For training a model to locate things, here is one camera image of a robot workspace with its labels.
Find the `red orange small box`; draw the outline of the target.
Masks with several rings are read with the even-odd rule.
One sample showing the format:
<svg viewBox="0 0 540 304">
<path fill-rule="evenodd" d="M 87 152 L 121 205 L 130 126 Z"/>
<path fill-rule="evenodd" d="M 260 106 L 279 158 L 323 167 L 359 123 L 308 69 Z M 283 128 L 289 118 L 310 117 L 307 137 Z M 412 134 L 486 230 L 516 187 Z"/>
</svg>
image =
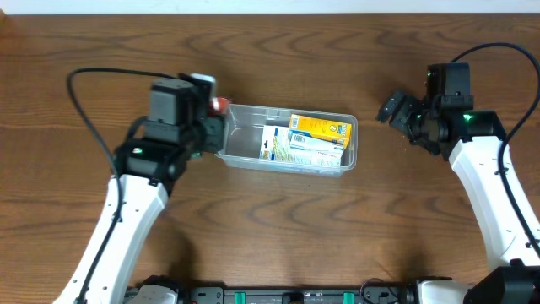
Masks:
<svg viewBox="0 0 540 304">
<path fill-rule="evenodd" d="M 225 97 L 214 97 L 210 101 L 210 115 L 211 116 L 221 116 L 229 112 L 230 100 Z"/>
</svg>

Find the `large blue white box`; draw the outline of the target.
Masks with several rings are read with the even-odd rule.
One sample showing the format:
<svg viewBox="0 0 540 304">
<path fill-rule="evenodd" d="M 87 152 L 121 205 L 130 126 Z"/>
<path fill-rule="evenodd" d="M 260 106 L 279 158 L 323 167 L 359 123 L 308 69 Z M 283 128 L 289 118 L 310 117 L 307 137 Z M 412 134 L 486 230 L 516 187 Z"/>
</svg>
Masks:
<svg viewBox="0 0 540 304">
<path fill-rule="evenodd" d="M 290 154 L 290 138 L 287 127 L 269 125 L 263 127 L 259 158 L 281 162 L 294 161 L 294 157 Z"/>
</svg>

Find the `yellow box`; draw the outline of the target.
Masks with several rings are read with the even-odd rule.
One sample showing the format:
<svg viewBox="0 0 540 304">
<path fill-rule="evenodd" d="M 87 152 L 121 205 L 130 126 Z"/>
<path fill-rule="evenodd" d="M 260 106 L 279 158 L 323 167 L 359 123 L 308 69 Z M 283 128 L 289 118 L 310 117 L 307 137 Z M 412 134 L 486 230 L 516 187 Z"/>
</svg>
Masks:
<svg viewBox="0 0 540 304">
<path fill-rule="evenodd" d="M 351 138 L 352 125 L 346 122 L 335 122 L 293 114 L 289 121 L 289 130 L 307 137 L 341 144 L 346 148 Z"/>
</svg>

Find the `slim white blue box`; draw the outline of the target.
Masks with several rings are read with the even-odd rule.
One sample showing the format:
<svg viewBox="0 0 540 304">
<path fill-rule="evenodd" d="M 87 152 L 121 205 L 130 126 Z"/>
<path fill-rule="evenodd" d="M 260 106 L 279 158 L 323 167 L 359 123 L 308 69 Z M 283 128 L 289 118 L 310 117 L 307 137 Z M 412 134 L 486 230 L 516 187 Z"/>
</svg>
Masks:
<svg viewBox="0 0 540 304">
<path fill-rule="evenodd" d="M 344 147 L 302 133 L 291 133 L 289 153 L 295 163 L 314 166 L 339 167 Z"/>
</svg>

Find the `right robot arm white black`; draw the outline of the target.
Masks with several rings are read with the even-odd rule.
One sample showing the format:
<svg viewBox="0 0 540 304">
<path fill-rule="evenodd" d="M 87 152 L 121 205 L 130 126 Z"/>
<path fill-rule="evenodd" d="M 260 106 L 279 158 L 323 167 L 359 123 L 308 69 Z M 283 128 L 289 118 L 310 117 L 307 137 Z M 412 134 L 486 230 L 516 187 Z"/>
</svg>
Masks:
<svg viewBox="0 0 540 304">
<path fill-rule="evenodd" d="M 477 111 L 467 63 L 428 66 L 423 99 L 396 91 L 377 121 L 410 144 L 441 155 L 466 190 L 480 227 L 489 274 L 475 285 L 420 279 L 403 303 L 537 303 L 539 222 L 517 178 L 494 111 Z"/>
</svg>

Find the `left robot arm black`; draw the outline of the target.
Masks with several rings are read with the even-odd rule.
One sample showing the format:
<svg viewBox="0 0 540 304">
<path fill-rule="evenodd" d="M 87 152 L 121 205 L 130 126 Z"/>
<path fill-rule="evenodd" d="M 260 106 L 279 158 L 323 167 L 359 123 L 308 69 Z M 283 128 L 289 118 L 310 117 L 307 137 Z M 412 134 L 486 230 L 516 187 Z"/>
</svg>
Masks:
<svg viewBox="0 0 540 304">
<path fill-rule="evenodd" d="M 128 283 L 187 162 L 223 148 L 227 105 L 212 76 L 151 76 L 148 114 L 132 122 L 116 149 L 104 150 L 112 173 L 104 207 L 58 303 L 186 302 L 181 287 L 159 276 L 136 288 Z"/>
</svg>

